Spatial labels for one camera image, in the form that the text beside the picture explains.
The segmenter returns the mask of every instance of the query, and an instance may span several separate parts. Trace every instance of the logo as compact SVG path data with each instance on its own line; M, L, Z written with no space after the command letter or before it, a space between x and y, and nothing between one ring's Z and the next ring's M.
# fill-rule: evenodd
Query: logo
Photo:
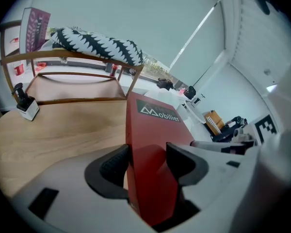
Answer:
M275 124L270 115L267 115L260 121L256 122L255 127L258 131L261 143L272 137L274 134L277 134Z
M165 107L145 102L142 100L136 100L137 102L137 110L139 113L146 114L153 117L159 117L162 119L181 122L180 118L176 114L174 110L167 109Z

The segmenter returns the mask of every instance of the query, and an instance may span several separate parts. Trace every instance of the wooden frame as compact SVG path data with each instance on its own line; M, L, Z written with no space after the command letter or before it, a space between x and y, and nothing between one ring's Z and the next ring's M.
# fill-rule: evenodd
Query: wooden frame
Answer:
M26 89L26 91L28 91L28 89L31 87L32 83L34 82L35 78L39 75L56 75L56 74L61 74L61 75L84 75L84 76L95 76L95 77L101 77L101 78L110 78L110 79L114 79L116 80L115 77L110 77L110 76L106 76L106 75L98 75L98 74L90 74L90 73L76 73L76 72L48 72L48 73L39 73L38 75L36 75L35 70L34 70L34 63L33 60L36 58L47 58L47 57L72 57L72 58L82 58L82 59L89 59L89 60L97 60L97 61L102 61L105 63L113 63L116 65L121 65L123 67L128 67L131 69L135 69L137 72L135 74L135 77L128 89L128 92L126 94L126 96L124 95L124 98L120 98L120 97L114 97L114 98L95 98L95 99L65 99L65 100L54 100L52 103L61 103L61 102L75 102L75 101L102 101L102 100L125 100L128 95L130 94L130 92L133 90L137 79L140 75L140 73L142 72L142 69L144 67L144 65L140 65L140 66L130 66L127 63L123 63L117 60L111 60L111 59L102 59L102 58L98 58L95 56L90 56L90 55L86 55L86 54L82 54L79 52L72 52L72 51L67 51L67 50L48 50L48 51L35 51L35 52L29 52L29 53L23 53L20 54L19 53L19 49L9 53L8 55L5 55L5 50L4 50L4 32L6 29L11 28L11 27L16 27L16 26L20 26L21 25L21 20L18 21L11 21L8 23L4 23L0 25L0 32L1 32L1 36L0 36L0 51L1 51L1 60L0 60L0 64L3 67L3 71L4 71L4 75L5 78L7 80L7 83L10 87L11 92L13 92L13 84L11 81L11 77L9 75L8 72L8 67L7 64L11 63L11 62L15 62L15 61L20 61L20 60L30 60L31 61L31 66L32 66L32 73L34 78L32 79L32 81L30 82L28 88ZM117 82L120 81L120 78L123 74L123 68L121 69L118 78L117 78Z

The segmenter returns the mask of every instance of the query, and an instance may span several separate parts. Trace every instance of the red board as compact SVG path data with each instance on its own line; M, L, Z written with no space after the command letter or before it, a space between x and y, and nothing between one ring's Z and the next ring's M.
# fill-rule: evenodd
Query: red board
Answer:
M149 225L173 215L178 184L166 163L166 143L189 145L193 137L173 106L131 93L127 100L126 143L129 199Z

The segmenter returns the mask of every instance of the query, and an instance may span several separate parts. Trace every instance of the ceiling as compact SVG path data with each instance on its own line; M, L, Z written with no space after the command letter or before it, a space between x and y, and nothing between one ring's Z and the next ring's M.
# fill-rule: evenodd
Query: ceiling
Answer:
M278 83L291 65L291 24L285 14L268 6L267 16L254 0L239 0L239 30L231 59L235 68L250 73L263 88Z

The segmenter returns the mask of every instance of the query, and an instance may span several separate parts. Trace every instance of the white wall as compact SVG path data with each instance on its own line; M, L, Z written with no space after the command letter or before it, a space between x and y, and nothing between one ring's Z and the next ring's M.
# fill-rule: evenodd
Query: white wall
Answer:
M252 84L233 66L220 69L197 92L201 98L200 112L215 110L227 122L236 116L247 118L248 122L269 113L264 100Z
M291 131L291 66L267 99L273 104L281 120L282 131Z
M2 22L8 22L13 20L20 20L23 15L24 8L31 5L31 0L17 0L12 8L8 11ZM7 31L7 40L12 40L15 37L19 37L19 27L10 29ZM14 49L14 44L7 47L7 51ZM12 110L15 109L16 102L12 97L10 88L6 82L2 66L0 65L0 110Z

